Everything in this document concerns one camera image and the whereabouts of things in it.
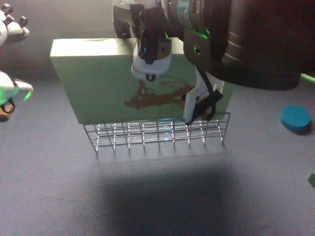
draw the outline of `gray wall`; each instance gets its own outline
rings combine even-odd
[[[0,69],[47,70],[58,38],[112,38],[111,0],[0,0],[14,7],[12,16],[29,18],[30,36],[0,48]]]

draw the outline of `brown drawing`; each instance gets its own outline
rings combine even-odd
[[[179,109],[184,107],[184,103],[181,102],[180,97],[190,88],[190,85],[187,82],[180,79],[170,82],[163,81],[159,83],[159,87],[171,89],[172,92],[156,94],[151,92],[152,89],[146,88],[146,83],[144,81],[139,80],[137,94],[126,101],[125,106],[134,107],[137,110],[142,110],[151,106],[162,106],[165,104],[174,104]]]

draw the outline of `silver metal rack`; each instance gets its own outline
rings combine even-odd
[[[189,145],[192,140],[200,139],[204,144],[207,138],[220,137],[222,144],[227,132],[231,113],[224,113],[222,120],[195,120],[187,126],[180,119],[159,119],[131,121],[123,123],[83,125],[83,128],[98,154],[101,147],[112,147],[113,151],[117,146],[140,144],[145,148],[146,144],[186,141]]]

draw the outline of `table surface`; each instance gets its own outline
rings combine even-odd
[[[315,118],[315,88],[237,87],[225,146],[183,141],[95,153],[56,78],[0,124],[0,235],[314,236],[315,134],[281,111]]]

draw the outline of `blue round object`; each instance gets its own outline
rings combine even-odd
[[[292,132],[302,132],[309,127],[311,117],[303,107],[288,106],[282,111],[281,123]]]

